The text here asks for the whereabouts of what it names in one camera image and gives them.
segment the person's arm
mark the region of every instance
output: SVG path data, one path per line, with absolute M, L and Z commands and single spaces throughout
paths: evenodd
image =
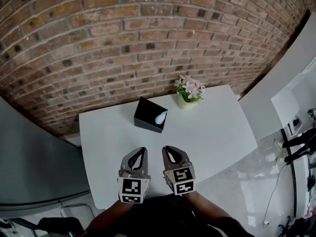
M 87 227 L 87 230 L 101 230 L 108 228 L 125 216 L 131 210 L 133 205 L 133 203 L 122 203 L 119 200 L 116 201 L 109 209 L 94 218 Z
M 182 195 L 182 197 L 184 197 L 185 200 L 190 204 L 194 213 L 198 214 L 208 222 L 217 220 L 222 217 L 231 218 L 231 216 L 226 211 L 207 200 L 198 192 L 186 193 Z

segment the brick wall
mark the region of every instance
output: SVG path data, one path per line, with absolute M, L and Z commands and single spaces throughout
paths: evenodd
M 0 0 L 0 87 L 57 135 L 78 113 L 174 92 L 188 74 L 242 93 L 315 0 Z

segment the glossy floor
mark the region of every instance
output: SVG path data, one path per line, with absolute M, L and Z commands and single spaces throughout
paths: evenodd
M 281 139 L 278 132 L 258 141 L 258 148 L 239 162 L 197 184 L 197 191 L 225 209 L 256 237 L 278 236 L 278 225 L 284 224 L 288 215 L 293 215 L 293 181 L 291 169 L 286 166 L 267 212 L 269 225 L 263 227 L 267 205 L 281 169 L 276 164 L 280 153 L 274 145 L 275 138 Z

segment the black shirt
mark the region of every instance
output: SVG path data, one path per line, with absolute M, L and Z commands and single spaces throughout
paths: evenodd
M 88 230 L 82 237 L 114 237 L 117 234 L 127 237 L 252 237 L 233 218 L 223 217 L 214 222 L 206 222 L 196 217 L 184 199 L 173 194 L 135 204 L 131 211 L 110 229 Z

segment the tissue box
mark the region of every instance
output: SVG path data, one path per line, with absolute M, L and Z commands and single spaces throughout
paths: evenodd
M 134 125 L 143 129 L 161 133 L 166 119 L 164 119 L 162 124 L 156 124 L 155 119 L 165 111 L 167 111 L 167 109 L 164 107 L 141 97 L 134 115 Z

